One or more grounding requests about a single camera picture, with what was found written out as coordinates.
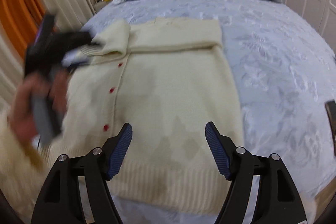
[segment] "knit sweater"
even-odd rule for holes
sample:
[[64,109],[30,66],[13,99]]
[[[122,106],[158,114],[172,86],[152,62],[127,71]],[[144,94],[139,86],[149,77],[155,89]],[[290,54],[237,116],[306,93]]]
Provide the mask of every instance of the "knit sweater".
[[[60,154],[82,156],[101,147],[128,122],[133,139],[119,174],[108,183],[111,193],[180,212],[217,214],[229,182],[206,142],[206,123],[213,121],[243,146],[240,104],[218,21],[120,20],[95,40],[105,46],[84,51],[93,60],[70,81],[64,133],[40,151],[48,167]],[[8,180],[16,173],[4,174]],[[34,185],[41,187],[39,180]]]

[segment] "light blue bedspread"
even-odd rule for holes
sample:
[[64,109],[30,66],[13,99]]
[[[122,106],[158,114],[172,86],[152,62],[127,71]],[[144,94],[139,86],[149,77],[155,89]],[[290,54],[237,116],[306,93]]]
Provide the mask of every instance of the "light blue bedspread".
[[[263,0],[135,0],[108,5],[84,29],[96,34],[118,18],[139,24],[156,17],[218,19],[223,53],[240,97],[246,148],[267,157],[278,153],[299,192],[308,197],[313,198],[336,176],[324,107],[336,96],[335,54],[305,20],[283,4]],[[125,224],[142,223],[128,215],[129,205],[117,203]],[[244,223],[250,223],[253,205],[249,203]],[[150,208],[137,206],[143,215],[149,215]],[[198,223],[194,216],[188,222],[185,214],[157,212],[151,213],[149,223],[182,219]],[[163,221],[166,214],[169,218]],[[202,216],[199,221],[210,224],[215,219]]]

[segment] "white sleeve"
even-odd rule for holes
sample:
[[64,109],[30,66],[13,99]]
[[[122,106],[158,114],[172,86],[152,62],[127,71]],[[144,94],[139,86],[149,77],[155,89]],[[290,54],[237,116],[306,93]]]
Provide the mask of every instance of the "white sleeve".
[[0,113],[0,189],[25,223],[30,223],[47,174],[39,153],[21,146],[7,124],[7,113]]

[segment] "person's arm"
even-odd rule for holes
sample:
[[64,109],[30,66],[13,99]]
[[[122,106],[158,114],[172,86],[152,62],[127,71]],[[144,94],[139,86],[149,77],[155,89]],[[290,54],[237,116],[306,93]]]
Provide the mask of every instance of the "person's arm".
[[18,216],[30,222],[34,205],[48,170],[31,146],[37,135],[30,110],[32,94],[54,99],[54,109],[66,111],[67,74],[59,73],[52,87],[38,74],[18,87],[9,112],[0,114],[0,189]]

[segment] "black object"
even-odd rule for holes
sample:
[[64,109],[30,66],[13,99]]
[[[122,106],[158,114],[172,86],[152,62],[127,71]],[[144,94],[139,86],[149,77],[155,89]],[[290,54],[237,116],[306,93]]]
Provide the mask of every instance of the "black object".
[[219,172],[232,181],[215,224],[243,222],[253,176],[260,176],[253,224],[306,223],[299,193],[278,154],[268,158],[251,155],[220,135],[212,122],[206,125],[205,136]]
[[329,123],[331,127],[331,134],[334,142],[334,155],[336,156],[336,103],[335,101],[326,102],[325,108],[327,110]]
[[[89,32],[53,32],[55,16],[46,14],[42,20],[35,42],[28,46],[25,60],[25,77],[38,71],[51,83],[68,51],[92,43]],[[32,96],[31,107],[40,140],[48,144],[61,133],[63,115],[53,110],[50,98]]]
[[[306,224],[300,196],[279,155],[251,155],[220,135],[212,122],[206,125],[205,135],[220,173],[232,181],[215,224],[243,222],[253,176],[260,176],[253,224]],[[131,139],[132,127],[126,123],[117,137],[86,156],[59,156],[39,194],[31,224],[86,223],[78,176],[85,176],[95,224],[122,224],[106,180],[119,172]]]
[[1,224],[24,224],[16,215],[13,208],[8,203],[4,194],[0,190],[0,219]]
[[31,224],[86,224],[78,176],[85,177],[95,224],[122,223],[106,181],[119,172],[131,140],[132,127],[126,123],[118,136],[86,156],[59,156],[43,184]]

